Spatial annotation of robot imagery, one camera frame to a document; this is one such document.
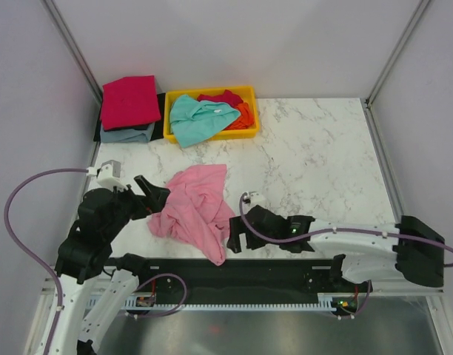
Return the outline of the pink t shirt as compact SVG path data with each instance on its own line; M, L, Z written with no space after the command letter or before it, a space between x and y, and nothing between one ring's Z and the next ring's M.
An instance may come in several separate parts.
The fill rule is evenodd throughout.
M193 246L214 265L222 265L229 220L235 216L224 199L226 176L225 164L194 165L176 173L167 183L164 208L147 222L150 232Z

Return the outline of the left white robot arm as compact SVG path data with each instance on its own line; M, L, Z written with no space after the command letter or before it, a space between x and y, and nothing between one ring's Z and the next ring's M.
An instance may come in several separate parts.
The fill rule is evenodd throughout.
M141 195L111 177L106 186L83 196L77 218L58 249L54 320L47 328L45 354L95 354L128 296L151 285L147 258L125 254L115 262L110 287L91 311L86 310L113 252L114 239L130 221L161 212L170 194L168 188L155 186L141 175L135 182Z

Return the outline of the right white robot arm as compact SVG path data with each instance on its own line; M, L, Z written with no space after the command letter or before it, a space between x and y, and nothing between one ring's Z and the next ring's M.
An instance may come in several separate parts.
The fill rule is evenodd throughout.
M229 219L227 247L241 252L266 244L294 254L312 252L330 259L331 287L345 291L366 281L403 278L415 285L441 288L444 284L445 240L424 222L402 216L399 223L380 226L341 225L312 216L282 217L262 206Z

